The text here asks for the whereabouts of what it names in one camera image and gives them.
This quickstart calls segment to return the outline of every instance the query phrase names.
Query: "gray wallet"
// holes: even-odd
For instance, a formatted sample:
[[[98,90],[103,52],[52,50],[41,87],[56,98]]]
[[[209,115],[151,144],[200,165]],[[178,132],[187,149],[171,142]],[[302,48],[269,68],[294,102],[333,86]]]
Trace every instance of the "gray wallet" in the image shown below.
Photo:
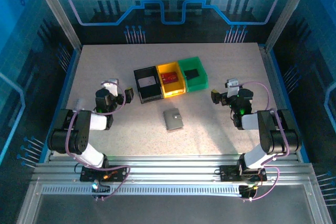
[[[176,130],[183,127],[182,117],[178,108],[169,109],[163,112],[167,130]]]

